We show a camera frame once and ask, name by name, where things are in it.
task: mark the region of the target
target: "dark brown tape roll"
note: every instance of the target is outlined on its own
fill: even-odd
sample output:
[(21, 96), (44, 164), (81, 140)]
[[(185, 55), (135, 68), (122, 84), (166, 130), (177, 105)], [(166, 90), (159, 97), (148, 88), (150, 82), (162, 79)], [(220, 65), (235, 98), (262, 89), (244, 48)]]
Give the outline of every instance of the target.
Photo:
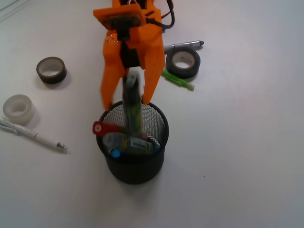
[[(178, 67), (175, 64), (175, 59), (179, 57), (182, 57), (190, 61), (191, 62), (190, 66), (187, 68)], [(189, 47), (182, 47), (182, 48), (177, 47), (167, 54), (167, 58), (166, 58), (167, 71), (169, 71), (171, 74), (174, 74), (179, 78), (187, 79), (195, 76), (199, 71), (199, 67), (200, 67), (200, 56), (195, 50)]]
[(48, 57), (41, 60), (36, 67), (41, 81), (47, 84), (61, 82), (67, 76), (67, 69), (62, 59)]

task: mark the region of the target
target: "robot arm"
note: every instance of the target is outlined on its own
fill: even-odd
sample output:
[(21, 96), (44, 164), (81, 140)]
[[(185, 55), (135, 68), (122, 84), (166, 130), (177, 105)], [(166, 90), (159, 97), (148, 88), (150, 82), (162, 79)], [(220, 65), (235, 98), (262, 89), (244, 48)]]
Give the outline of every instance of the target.
[[(153, 0), (113, 0), (113, 7), (96, 9), (94, 16), (108, 30), (104, 39), (104, 76), (100, 93), (104, 108), (110, 110), (112, 97), (121, 77), (129, 68), (145, 70), (143, 103), (148, 104), (165, 67), (161, 11)], [(173, 5), (169, 5), (174, 24)]]

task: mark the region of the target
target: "mesh pencil cup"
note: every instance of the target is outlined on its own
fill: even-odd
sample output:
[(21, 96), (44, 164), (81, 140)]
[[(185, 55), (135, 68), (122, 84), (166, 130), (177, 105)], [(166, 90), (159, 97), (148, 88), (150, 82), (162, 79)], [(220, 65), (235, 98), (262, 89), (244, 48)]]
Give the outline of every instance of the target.
[[(100, 117), (100, 121), (124, 126), (123, 102), (117, 102), (110, 111)], [(148, 141), (158, 149), (153, 155), (131, 155), (122, 153), (118, 158), (110, 155), (108, 148), (103, 144), (102, 137), (97, 136), (97, 144), (105, 156), (111, 173), (119, 180), (128, 184), (141, 184), (151, 180), (162, 168), (165, 146), (169, 138), (169, 126), (162, 111), (149, 103), (142, 104), (142, 130), (148, 134)]]

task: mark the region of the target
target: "clear tape roll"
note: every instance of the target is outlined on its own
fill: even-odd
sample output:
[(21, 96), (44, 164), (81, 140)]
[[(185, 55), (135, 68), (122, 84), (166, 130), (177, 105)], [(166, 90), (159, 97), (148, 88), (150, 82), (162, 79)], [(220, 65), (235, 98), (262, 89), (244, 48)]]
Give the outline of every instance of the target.
[(25, 95), (11, 96), (3, 105), (3, 113), (13, 124), (24, 125), (35, 114), (35, 106)]

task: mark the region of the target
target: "white mechanical pencil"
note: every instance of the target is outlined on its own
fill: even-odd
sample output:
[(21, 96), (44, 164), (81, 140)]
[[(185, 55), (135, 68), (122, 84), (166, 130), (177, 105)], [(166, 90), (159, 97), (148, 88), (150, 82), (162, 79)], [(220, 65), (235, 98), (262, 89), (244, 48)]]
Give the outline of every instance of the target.
[(26, 127), (23, 127), (23, 126), (20, 126), (20, 125), (17, 125), (17, 124), (13, 124), (13, 123), (10, 123), (6, 120), (3, 120), (0, 118), (0, 124), (6, 128), (10, 128), (10, 129), (13, 129), (16, 133), (20, 133), (22, 135), (25, 135), (41, 144), (44, 144), (44, 145), (47, 145), (47, 146), (50, 146), (52, 148), (55, 148), (63, 153), (66, 153), (67, 152), (67, 147), (60, 143), (60, 142), (55, 142), (54, 140), (51, 140), (39, 133), (36, 133)]

